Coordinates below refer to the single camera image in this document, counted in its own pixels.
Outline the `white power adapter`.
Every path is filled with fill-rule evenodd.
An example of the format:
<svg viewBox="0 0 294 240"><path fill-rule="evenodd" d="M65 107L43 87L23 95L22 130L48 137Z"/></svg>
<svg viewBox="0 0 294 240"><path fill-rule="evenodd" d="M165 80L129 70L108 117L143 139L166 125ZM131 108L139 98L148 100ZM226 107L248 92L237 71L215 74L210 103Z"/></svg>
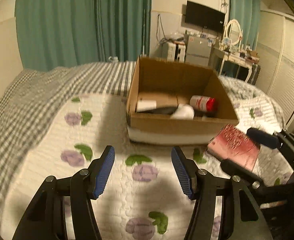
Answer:
<svg viewBox="0 0 294 240"><path fill-rule="evenodd" d="M156 100L138 100L136 105L136 112L150 111L156 108Z"/></svg>

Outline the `brown cardboard box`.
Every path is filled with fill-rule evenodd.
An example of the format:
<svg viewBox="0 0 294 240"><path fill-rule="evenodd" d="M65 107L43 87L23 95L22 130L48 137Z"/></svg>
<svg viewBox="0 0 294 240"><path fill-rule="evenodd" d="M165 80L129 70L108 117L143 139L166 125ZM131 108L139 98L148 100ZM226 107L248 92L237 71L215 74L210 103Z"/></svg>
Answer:
<svg viewBox="0 0 294 240"><path fill-rule="evenodd" d="M193 96L217 101L213 113L193 109ZM239 119L214 70L149 57L138 58L126 104L129 139L153 145L206 144Z"/></svg>

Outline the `white round vanity mirror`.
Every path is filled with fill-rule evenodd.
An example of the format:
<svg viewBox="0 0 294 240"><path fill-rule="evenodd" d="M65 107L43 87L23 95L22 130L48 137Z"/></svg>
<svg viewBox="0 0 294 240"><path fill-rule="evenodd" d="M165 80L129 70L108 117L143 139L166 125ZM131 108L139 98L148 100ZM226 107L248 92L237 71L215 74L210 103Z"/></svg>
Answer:
<svg viewBox="0 0 294 240"><path fill-rule="evenodd" d="M226 46L236 46L242 39L243 30L236 19L230 20L225 26L223 43Z"/></svg>

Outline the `white floral quilt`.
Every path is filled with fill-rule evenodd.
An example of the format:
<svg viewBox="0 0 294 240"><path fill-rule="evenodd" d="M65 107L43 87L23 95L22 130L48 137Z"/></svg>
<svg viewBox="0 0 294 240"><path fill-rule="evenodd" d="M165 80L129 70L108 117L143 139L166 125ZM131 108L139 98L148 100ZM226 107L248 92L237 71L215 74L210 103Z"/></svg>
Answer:
<svg viewBox="0 0 294 240"><path fill-rule="evenodd" d="M239 118L237 128L268 133L285 127L282 108L258 88L220 78ZM71 113L89 111L86 126L70 126ZM0 235L12 239L39 186L49 175L69 177L101 156L106 145L116 159L103 194L92 201L103 239L183 239L194 202L185 196L171 163L171 146L132 144L127 135L125 99L89 94L67 101L44 138L29 150L11 183L0 219ZM267 185L287 182L292 169L277 152L262 146L254 172Z"/></svg>

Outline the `white dressing table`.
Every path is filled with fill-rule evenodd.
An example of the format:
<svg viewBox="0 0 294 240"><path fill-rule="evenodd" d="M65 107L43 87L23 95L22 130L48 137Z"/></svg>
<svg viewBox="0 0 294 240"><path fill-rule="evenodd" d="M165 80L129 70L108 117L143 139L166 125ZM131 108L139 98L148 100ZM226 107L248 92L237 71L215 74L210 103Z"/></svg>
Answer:
<svg viewBox="0 0 294 240"><path fill-rule="evenodd" d="M216 45L212 45L208 65L215 69L218 75L222 75L226 62L235 64L238 67L236 77L239 75L240 68L247 69L248 75L246 76L244 82L250 83L252 85L256 84L259 72L261 70L260 65L253 63L243 57L236 56L235 54L221 50Z"/></svg>

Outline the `small grey fridge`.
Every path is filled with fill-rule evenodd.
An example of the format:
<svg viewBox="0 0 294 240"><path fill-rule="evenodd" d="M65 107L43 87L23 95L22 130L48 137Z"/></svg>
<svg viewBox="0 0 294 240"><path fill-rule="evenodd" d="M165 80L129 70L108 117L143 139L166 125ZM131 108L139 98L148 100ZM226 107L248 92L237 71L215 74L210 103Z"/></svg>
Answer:
<svg viewBox="0 0 294 240"><path fill-rule="evenodd" d="M207 67L212 43L207 38L188 36L185 62Z"/></svg>

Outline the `white storage drawer unit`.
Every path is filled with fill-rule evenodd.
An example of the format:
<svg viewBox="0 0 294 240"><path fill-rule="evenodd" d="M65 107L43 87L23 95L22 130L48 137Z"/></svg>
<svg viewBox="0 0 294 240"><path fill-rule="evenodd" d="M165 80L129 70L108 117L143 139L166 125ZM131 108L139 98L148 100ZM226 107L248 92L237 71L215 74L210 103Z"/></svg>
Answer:
<svg viewBox="0 0 294 240"><path fill-rule="evenodd" d="M162 45L161 58L167 61L184 62L186 45L183 42L165 42Z"/></svg>

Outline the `teal curtain left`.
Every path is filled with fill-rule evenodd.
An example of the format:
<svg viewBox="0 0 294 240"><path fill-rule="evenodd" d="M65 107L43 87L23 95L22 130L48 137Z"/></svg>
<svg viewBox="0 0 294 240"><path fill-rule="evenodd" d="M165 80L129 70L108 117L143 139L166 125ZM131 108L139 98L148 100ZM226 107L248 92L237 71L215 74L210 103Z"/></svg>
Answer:
<svg viewBox="0 0 294 240"><path fill-rule="evenodd" d="M150 50L151 0L16 0L24 68L135 61Z"/></svg>

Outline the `white bottle with red cap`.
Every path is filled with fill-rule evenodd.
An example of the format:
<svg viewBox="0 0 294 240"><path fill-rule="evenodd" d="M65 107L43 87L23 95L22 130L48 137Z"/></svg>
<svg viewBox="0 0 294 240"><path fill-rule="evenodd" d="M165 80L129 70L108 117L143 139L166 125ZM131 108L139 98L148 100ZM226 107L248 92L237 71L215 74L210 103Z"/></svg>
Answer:
<svg viewBox="0 0 294 240"><path fill-rule="evenodd" d="M195 110L204 113L214 113L218 110L217 100L208 96L194 95L191 97L189 104Z"/></svg>

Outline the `black cylindrical bottle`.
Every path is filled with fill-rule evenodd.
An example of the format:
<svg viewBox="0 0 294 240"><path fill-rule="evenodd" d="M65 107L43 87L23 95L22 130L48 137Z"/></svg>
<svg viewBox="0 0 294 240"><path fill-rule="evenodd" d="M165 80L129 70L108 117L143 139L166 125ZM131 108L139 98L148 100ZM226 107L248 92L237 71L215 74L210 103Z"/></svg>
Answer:
<svg viewBox="0 0 294 240"><path fill-rule="evenodd" d="M146 111L142 111L141 113L146 114L161 114L161 115L172 115L176 112L177 106L166 106L166 107L159 107L156 109L150 109Z"/></svg>

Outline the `teal curtain right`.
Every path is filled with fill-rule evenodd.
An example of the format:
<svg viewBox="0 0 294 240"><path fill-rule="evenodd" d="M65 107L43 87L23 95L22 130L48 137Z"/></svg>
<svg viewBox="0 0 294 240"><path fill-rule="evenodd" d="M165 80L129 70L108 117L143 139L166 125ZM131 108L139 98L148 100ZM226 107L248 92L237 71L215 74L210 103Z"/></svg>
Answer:
<svg viewBox="0 0 294 240"><path fill-rule="evenodd" d="M244 46L255 49L258 40L261 0L230 0L230 20L236 19L242 30Z"/></svg>

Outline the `white handheld device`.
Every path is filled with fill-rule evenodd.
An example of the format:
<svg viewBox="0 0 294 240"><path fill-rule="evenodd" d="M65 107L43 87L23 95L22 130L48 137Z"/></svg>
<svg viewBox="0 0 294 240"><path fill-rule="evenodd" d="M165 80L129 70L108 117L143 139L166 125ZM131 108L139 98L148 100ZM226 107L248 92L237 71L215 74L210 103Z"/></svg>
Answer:
<svg viewBox="0 0 294 240"><path fill-rule="evenodd" d="M174 114L170 116L171 119L178 120L193 120L194 108L188 104L179 104Z"/></svg>

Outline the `grey checked bedsheet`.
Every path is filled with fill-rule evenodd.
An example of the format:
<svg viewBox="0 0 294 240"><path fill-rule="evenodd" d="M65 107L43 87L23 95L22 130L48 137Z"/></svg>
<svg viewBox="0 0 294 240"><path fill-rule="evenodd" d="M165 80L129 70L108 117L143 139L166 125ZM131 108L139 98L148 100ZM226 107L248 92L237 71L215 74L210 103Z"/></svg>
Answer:
<svg viewBox="0 0 294 240"><path fill-rule="evenodd" d="M0 219L14 174L61 106L82 94L127 96L135 64L93 62L49 72L25 69L7 87L0 99Z"/></svg>

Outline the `white wardrobe sliding doors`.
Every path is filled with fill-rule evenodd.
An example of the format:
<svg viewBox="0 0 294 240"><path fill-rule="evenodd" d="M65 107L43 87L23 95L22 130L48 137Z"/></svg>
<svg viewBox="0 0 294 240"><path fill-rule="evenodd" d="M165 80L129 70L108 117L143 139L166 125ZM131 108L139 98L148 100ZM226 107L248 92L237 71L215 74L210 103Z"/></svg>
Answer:
<svg viewBox="0 0 294 240"><path fill-rule="evenodd" d="M280 105L286 127L294 131L294 18L262 10L256 51L261 67L256 86Z"/></svg>

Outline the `black wall television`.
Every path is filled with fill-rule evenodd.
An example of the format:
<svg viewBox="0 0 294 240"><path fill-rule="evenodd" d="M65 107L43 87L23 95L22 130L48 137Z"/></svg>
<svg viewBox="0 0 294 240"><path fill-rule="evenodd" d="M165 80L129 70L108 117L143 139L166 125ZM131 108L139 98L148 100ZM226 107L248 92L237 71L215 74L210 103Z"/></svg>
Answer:
<svg viewBox="0 0 294 240"><path fill-rule="evenodd" d="M222 34L225 14L202 4L187 1L185 22Z"/></svg>

